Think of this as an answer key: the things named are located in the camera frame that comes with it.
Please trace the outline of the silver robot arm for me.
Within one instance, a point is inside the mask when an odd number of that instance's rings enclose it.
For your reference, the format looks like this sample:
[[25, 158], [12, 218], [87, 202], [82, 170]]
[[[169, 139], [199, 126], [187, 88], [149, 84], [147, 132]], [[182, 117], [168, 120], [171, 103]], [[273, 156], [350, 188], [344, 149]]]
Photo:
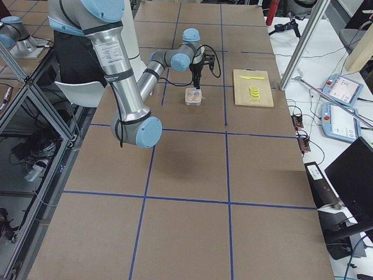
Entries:
[[155, 146], [163, 126], [144, 102], [168, 67], [184, 72], [203, 59], [198, 30], [186, 29], [177, 49], [154, 52], [147, 68], [136, 79], [126, 52], [127, 46], [137, 44], [136, 37], [122, 38], [124, 1], [49, 1], [48, 7], [50, 26], [55, 31], [85, 36], [92, 42], [118, 107], [111, 125], [113, 135], [120, 143], [141, 148]]
[[48, 40], [30, 35], [17, 16], [1, 19], [1, 43], [15, 58], [37, 58], [43, 49], [48, 48]]

